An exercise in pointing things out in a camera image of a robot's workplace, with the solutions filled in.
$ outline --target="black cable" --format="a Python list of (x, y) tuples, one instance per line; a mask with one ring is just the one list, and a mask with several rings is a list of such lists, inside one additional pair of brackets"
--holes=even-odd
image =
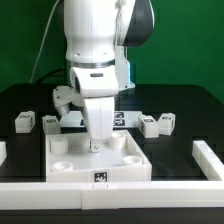
[(51, 72), (48, 72), (47, 74), (45, 74), (43, 77), (41, 77), (40, 79), (38, 79), (35, 83), (36, 84), (40, 84), (42, 83), (45, 79), (47, 78), (52, 78), (52, 77), (66, 77), (66, 75), (55, 75), (58, 72), (62, 72), (62, 71), (66, 71), (66, 68), (58, 68), (55, 69)]

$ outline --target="green wall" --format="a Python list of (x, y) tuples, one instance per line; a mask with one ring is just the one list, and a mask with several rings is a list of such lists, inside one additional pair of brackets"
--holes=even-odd
[[(56, 0), (8, 0), (0, 7), (0, 91), (29, 82)], [(128, 51), (136, 83), (193, 84), (224, 103), (224, 1), (152, 0), (155, 32)], [(63, 67), (65, 41), (56, 12), (37, 76)]]

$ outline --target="cube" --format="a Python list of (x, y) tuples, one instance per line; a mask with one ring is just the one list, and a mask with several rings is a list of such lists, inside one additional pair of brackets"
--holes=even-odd
[(16, 133), (30, 133), (35, 125), (35, 113), (33, 111), (21, 112), (15, 120)]
[(138, 117), (138, 128), (145, 138), (159, 137), (159, 125), (152, 116), (140, 115)]
[(56, 116), (42, 117), (42, 123), (45, 135), (61, 134), (61, 126)]
[(173, 113), (163, 113), (159, 120), (159, 134), (171, 135), (175, 127), (176, 115)]

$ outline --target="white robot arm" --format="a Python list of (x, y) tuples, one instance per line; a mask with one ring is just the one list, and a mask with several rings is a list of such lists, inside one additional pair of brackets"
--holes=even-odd
[(139, 46), (153, 27), (149, 0), (64, 1), (70, 87), (54, 90), (54, 104), (62, 116), (70, 102), (81, 107), (93, 151), (112, 134), (114, 95), (129, 87), (123, 46)]

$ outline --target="black table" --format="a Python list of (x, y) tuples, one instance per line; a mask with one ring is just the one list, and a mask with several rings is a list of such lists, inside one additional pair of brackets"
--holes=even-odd
[[(14, 85), (0, 94), (0, 141), (6, 141), (7, 160), (1, 182), (44, 182), (45, 148), (42, 117), (56, 115), (54, 85)], [(22, 111), (36, 114), (30, 134), (16, 134), (14, 120)], [(158, 119), (175, 113), (171, 136), (145, 139), (129, 129), (152, 163), (152, 180), (206, 180), (191, 156), (193, 140), (205, 140), (224, 159), (224, 106), (205, 89), (190, 85), (137, 85), (134, 95), (116, 97), (116, 110), (142, 111)], [(83, 129), (62, 129), (63, 133)], [(0, 223), (223, 223), (222, 208), (164, 208), (118, 210), (0, 211)]]

